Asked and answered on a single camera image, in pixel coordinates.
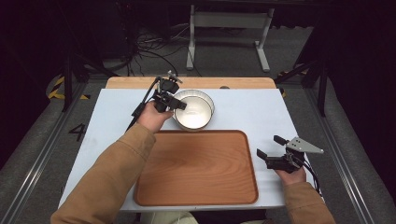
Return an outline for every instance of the metal rail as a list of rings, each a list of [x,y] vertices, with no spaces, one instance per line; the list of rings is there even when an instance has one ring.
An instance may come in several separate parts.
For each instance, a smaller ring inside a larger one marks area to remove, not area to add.
[[[64,111],[61,114],[61,116],[58,118],[55,127],[50,133],[46,144],[43,146],[43,149],[41,150],[40,154],[35,160],[34,165],[28,172],[25,180],[23,181],[20,190],[16,194],[13,202],[11,203],[3,219],[1,220],[2,224],[15,223],[16,219],[20,215],[21,210],[23,209],[24,205],[29,199],[30,194],[35,188],[35,184],[37,183],[38,179],[40,178],[41,174],[44,171],[44,168],[48,160],[50,159],[50,155],[55,149],[56,143],[59,139],[62,129],[64,128],[64,125],[66,124],[68,118],[70,117],[71,112],[73,111],[73,108],[76,106],[78,102],[78,100],[76,99],[79,99],[79,96],[83,93],[86,85],[87,85],[86,83],[76,84],[76,90],[73,95],[74,100],[72,101],[69,108],[66,111]]]
[[[358,185],[355,181],[355,178],[353,177],[352,173],[350,172],[347,162],[344,159],[343,153],[341,151],[341,148],[338,146],[335,137],[332,133],[332,129],[330,128],[330,125],[326,118],[323,118],[320,115],[320,112],[318,111],[317,107],[317,98],[312,89],[305,89],[305,93],[307,95],[308,101],[311,104],[311,107],[315,111],[315,115],[318,119],[318,122],[325,132],[326,138],[329,141],[330,148],[328,151],[330,151],[332,155],[332,159],[334,160],[335,167],[338,170],[338,173],[340,174],[342,181],[344,182],[344,185],[346,187],[346,191],[350,197],[350,200],[352,201],[353,206],[355,207],[356,213],[359,217],[359,220],[361,223],[375,223],[369,209],[366,206],[366,203],[364,202],[362,196],[361,196],[361,191],[358,188]]]

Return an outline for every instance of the white table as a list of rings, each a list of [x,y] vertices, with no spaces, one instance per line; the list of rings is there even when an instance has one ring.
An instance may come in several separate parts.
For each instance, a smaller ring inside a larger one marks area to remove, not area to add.
[[[77,182],[93,165],[97,157],[124,134],[132,112],[141,102],[146,89],[103,89],[100,92],[92,118],[67,180],[62,204]],[[266,169],[263,160],[256,156],[259,148],[269,156],[282,156],[285,147],[273,141],[274,135],[292,139],[297,135],[289,112],[277,89],[266,90],[216,90],[201,89],[215,103],[215,113],[206,130],[241,130],[247,135],[257,179],[259,199],[253,204],[203,205],[203,206],[139,206],[134,202],[132,188],[121,210],[133,212],[190,211],[219,209],[263,209],[284,206],[283,191],[279,177]],[[176,122],[169,119],[163,130],[179,130]],[[312,176],[307,173],[313,184]]]

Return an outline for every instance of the beige pants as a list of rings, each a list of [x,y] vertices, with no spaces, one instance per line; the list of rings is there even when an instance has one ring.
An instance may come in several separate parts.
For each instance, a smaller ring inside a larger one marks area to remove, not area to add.
[[[142,213],[141,224],[199,224],[189,212]],[[241,224],[274,224],[272,220],[256,220]]]

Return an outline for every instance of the wooden table edge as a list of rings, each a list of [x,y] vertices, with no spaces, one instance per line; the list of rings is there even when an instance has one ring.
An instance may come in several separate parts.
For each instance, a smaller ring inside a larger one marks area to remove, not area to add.
[[[111,77],[106,89],[148,89],[155,77]],[[269,77],[181,77],[181,89],[276,89]]]

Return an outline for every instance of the human arm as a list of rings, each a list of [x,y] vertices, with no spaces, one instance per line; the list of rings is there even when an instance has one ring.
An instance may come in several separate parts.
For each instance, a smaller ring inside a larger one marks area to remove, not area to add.
[[[319,194],[306,182],[304,168],[291,174],[276,170],[282,180],[290,221],[300,223],[335,223]]]
[[[51,223],[111,223],[141,174],[158,132],[171,112],[147,103],[137,123],[109,146],[81,178]]]

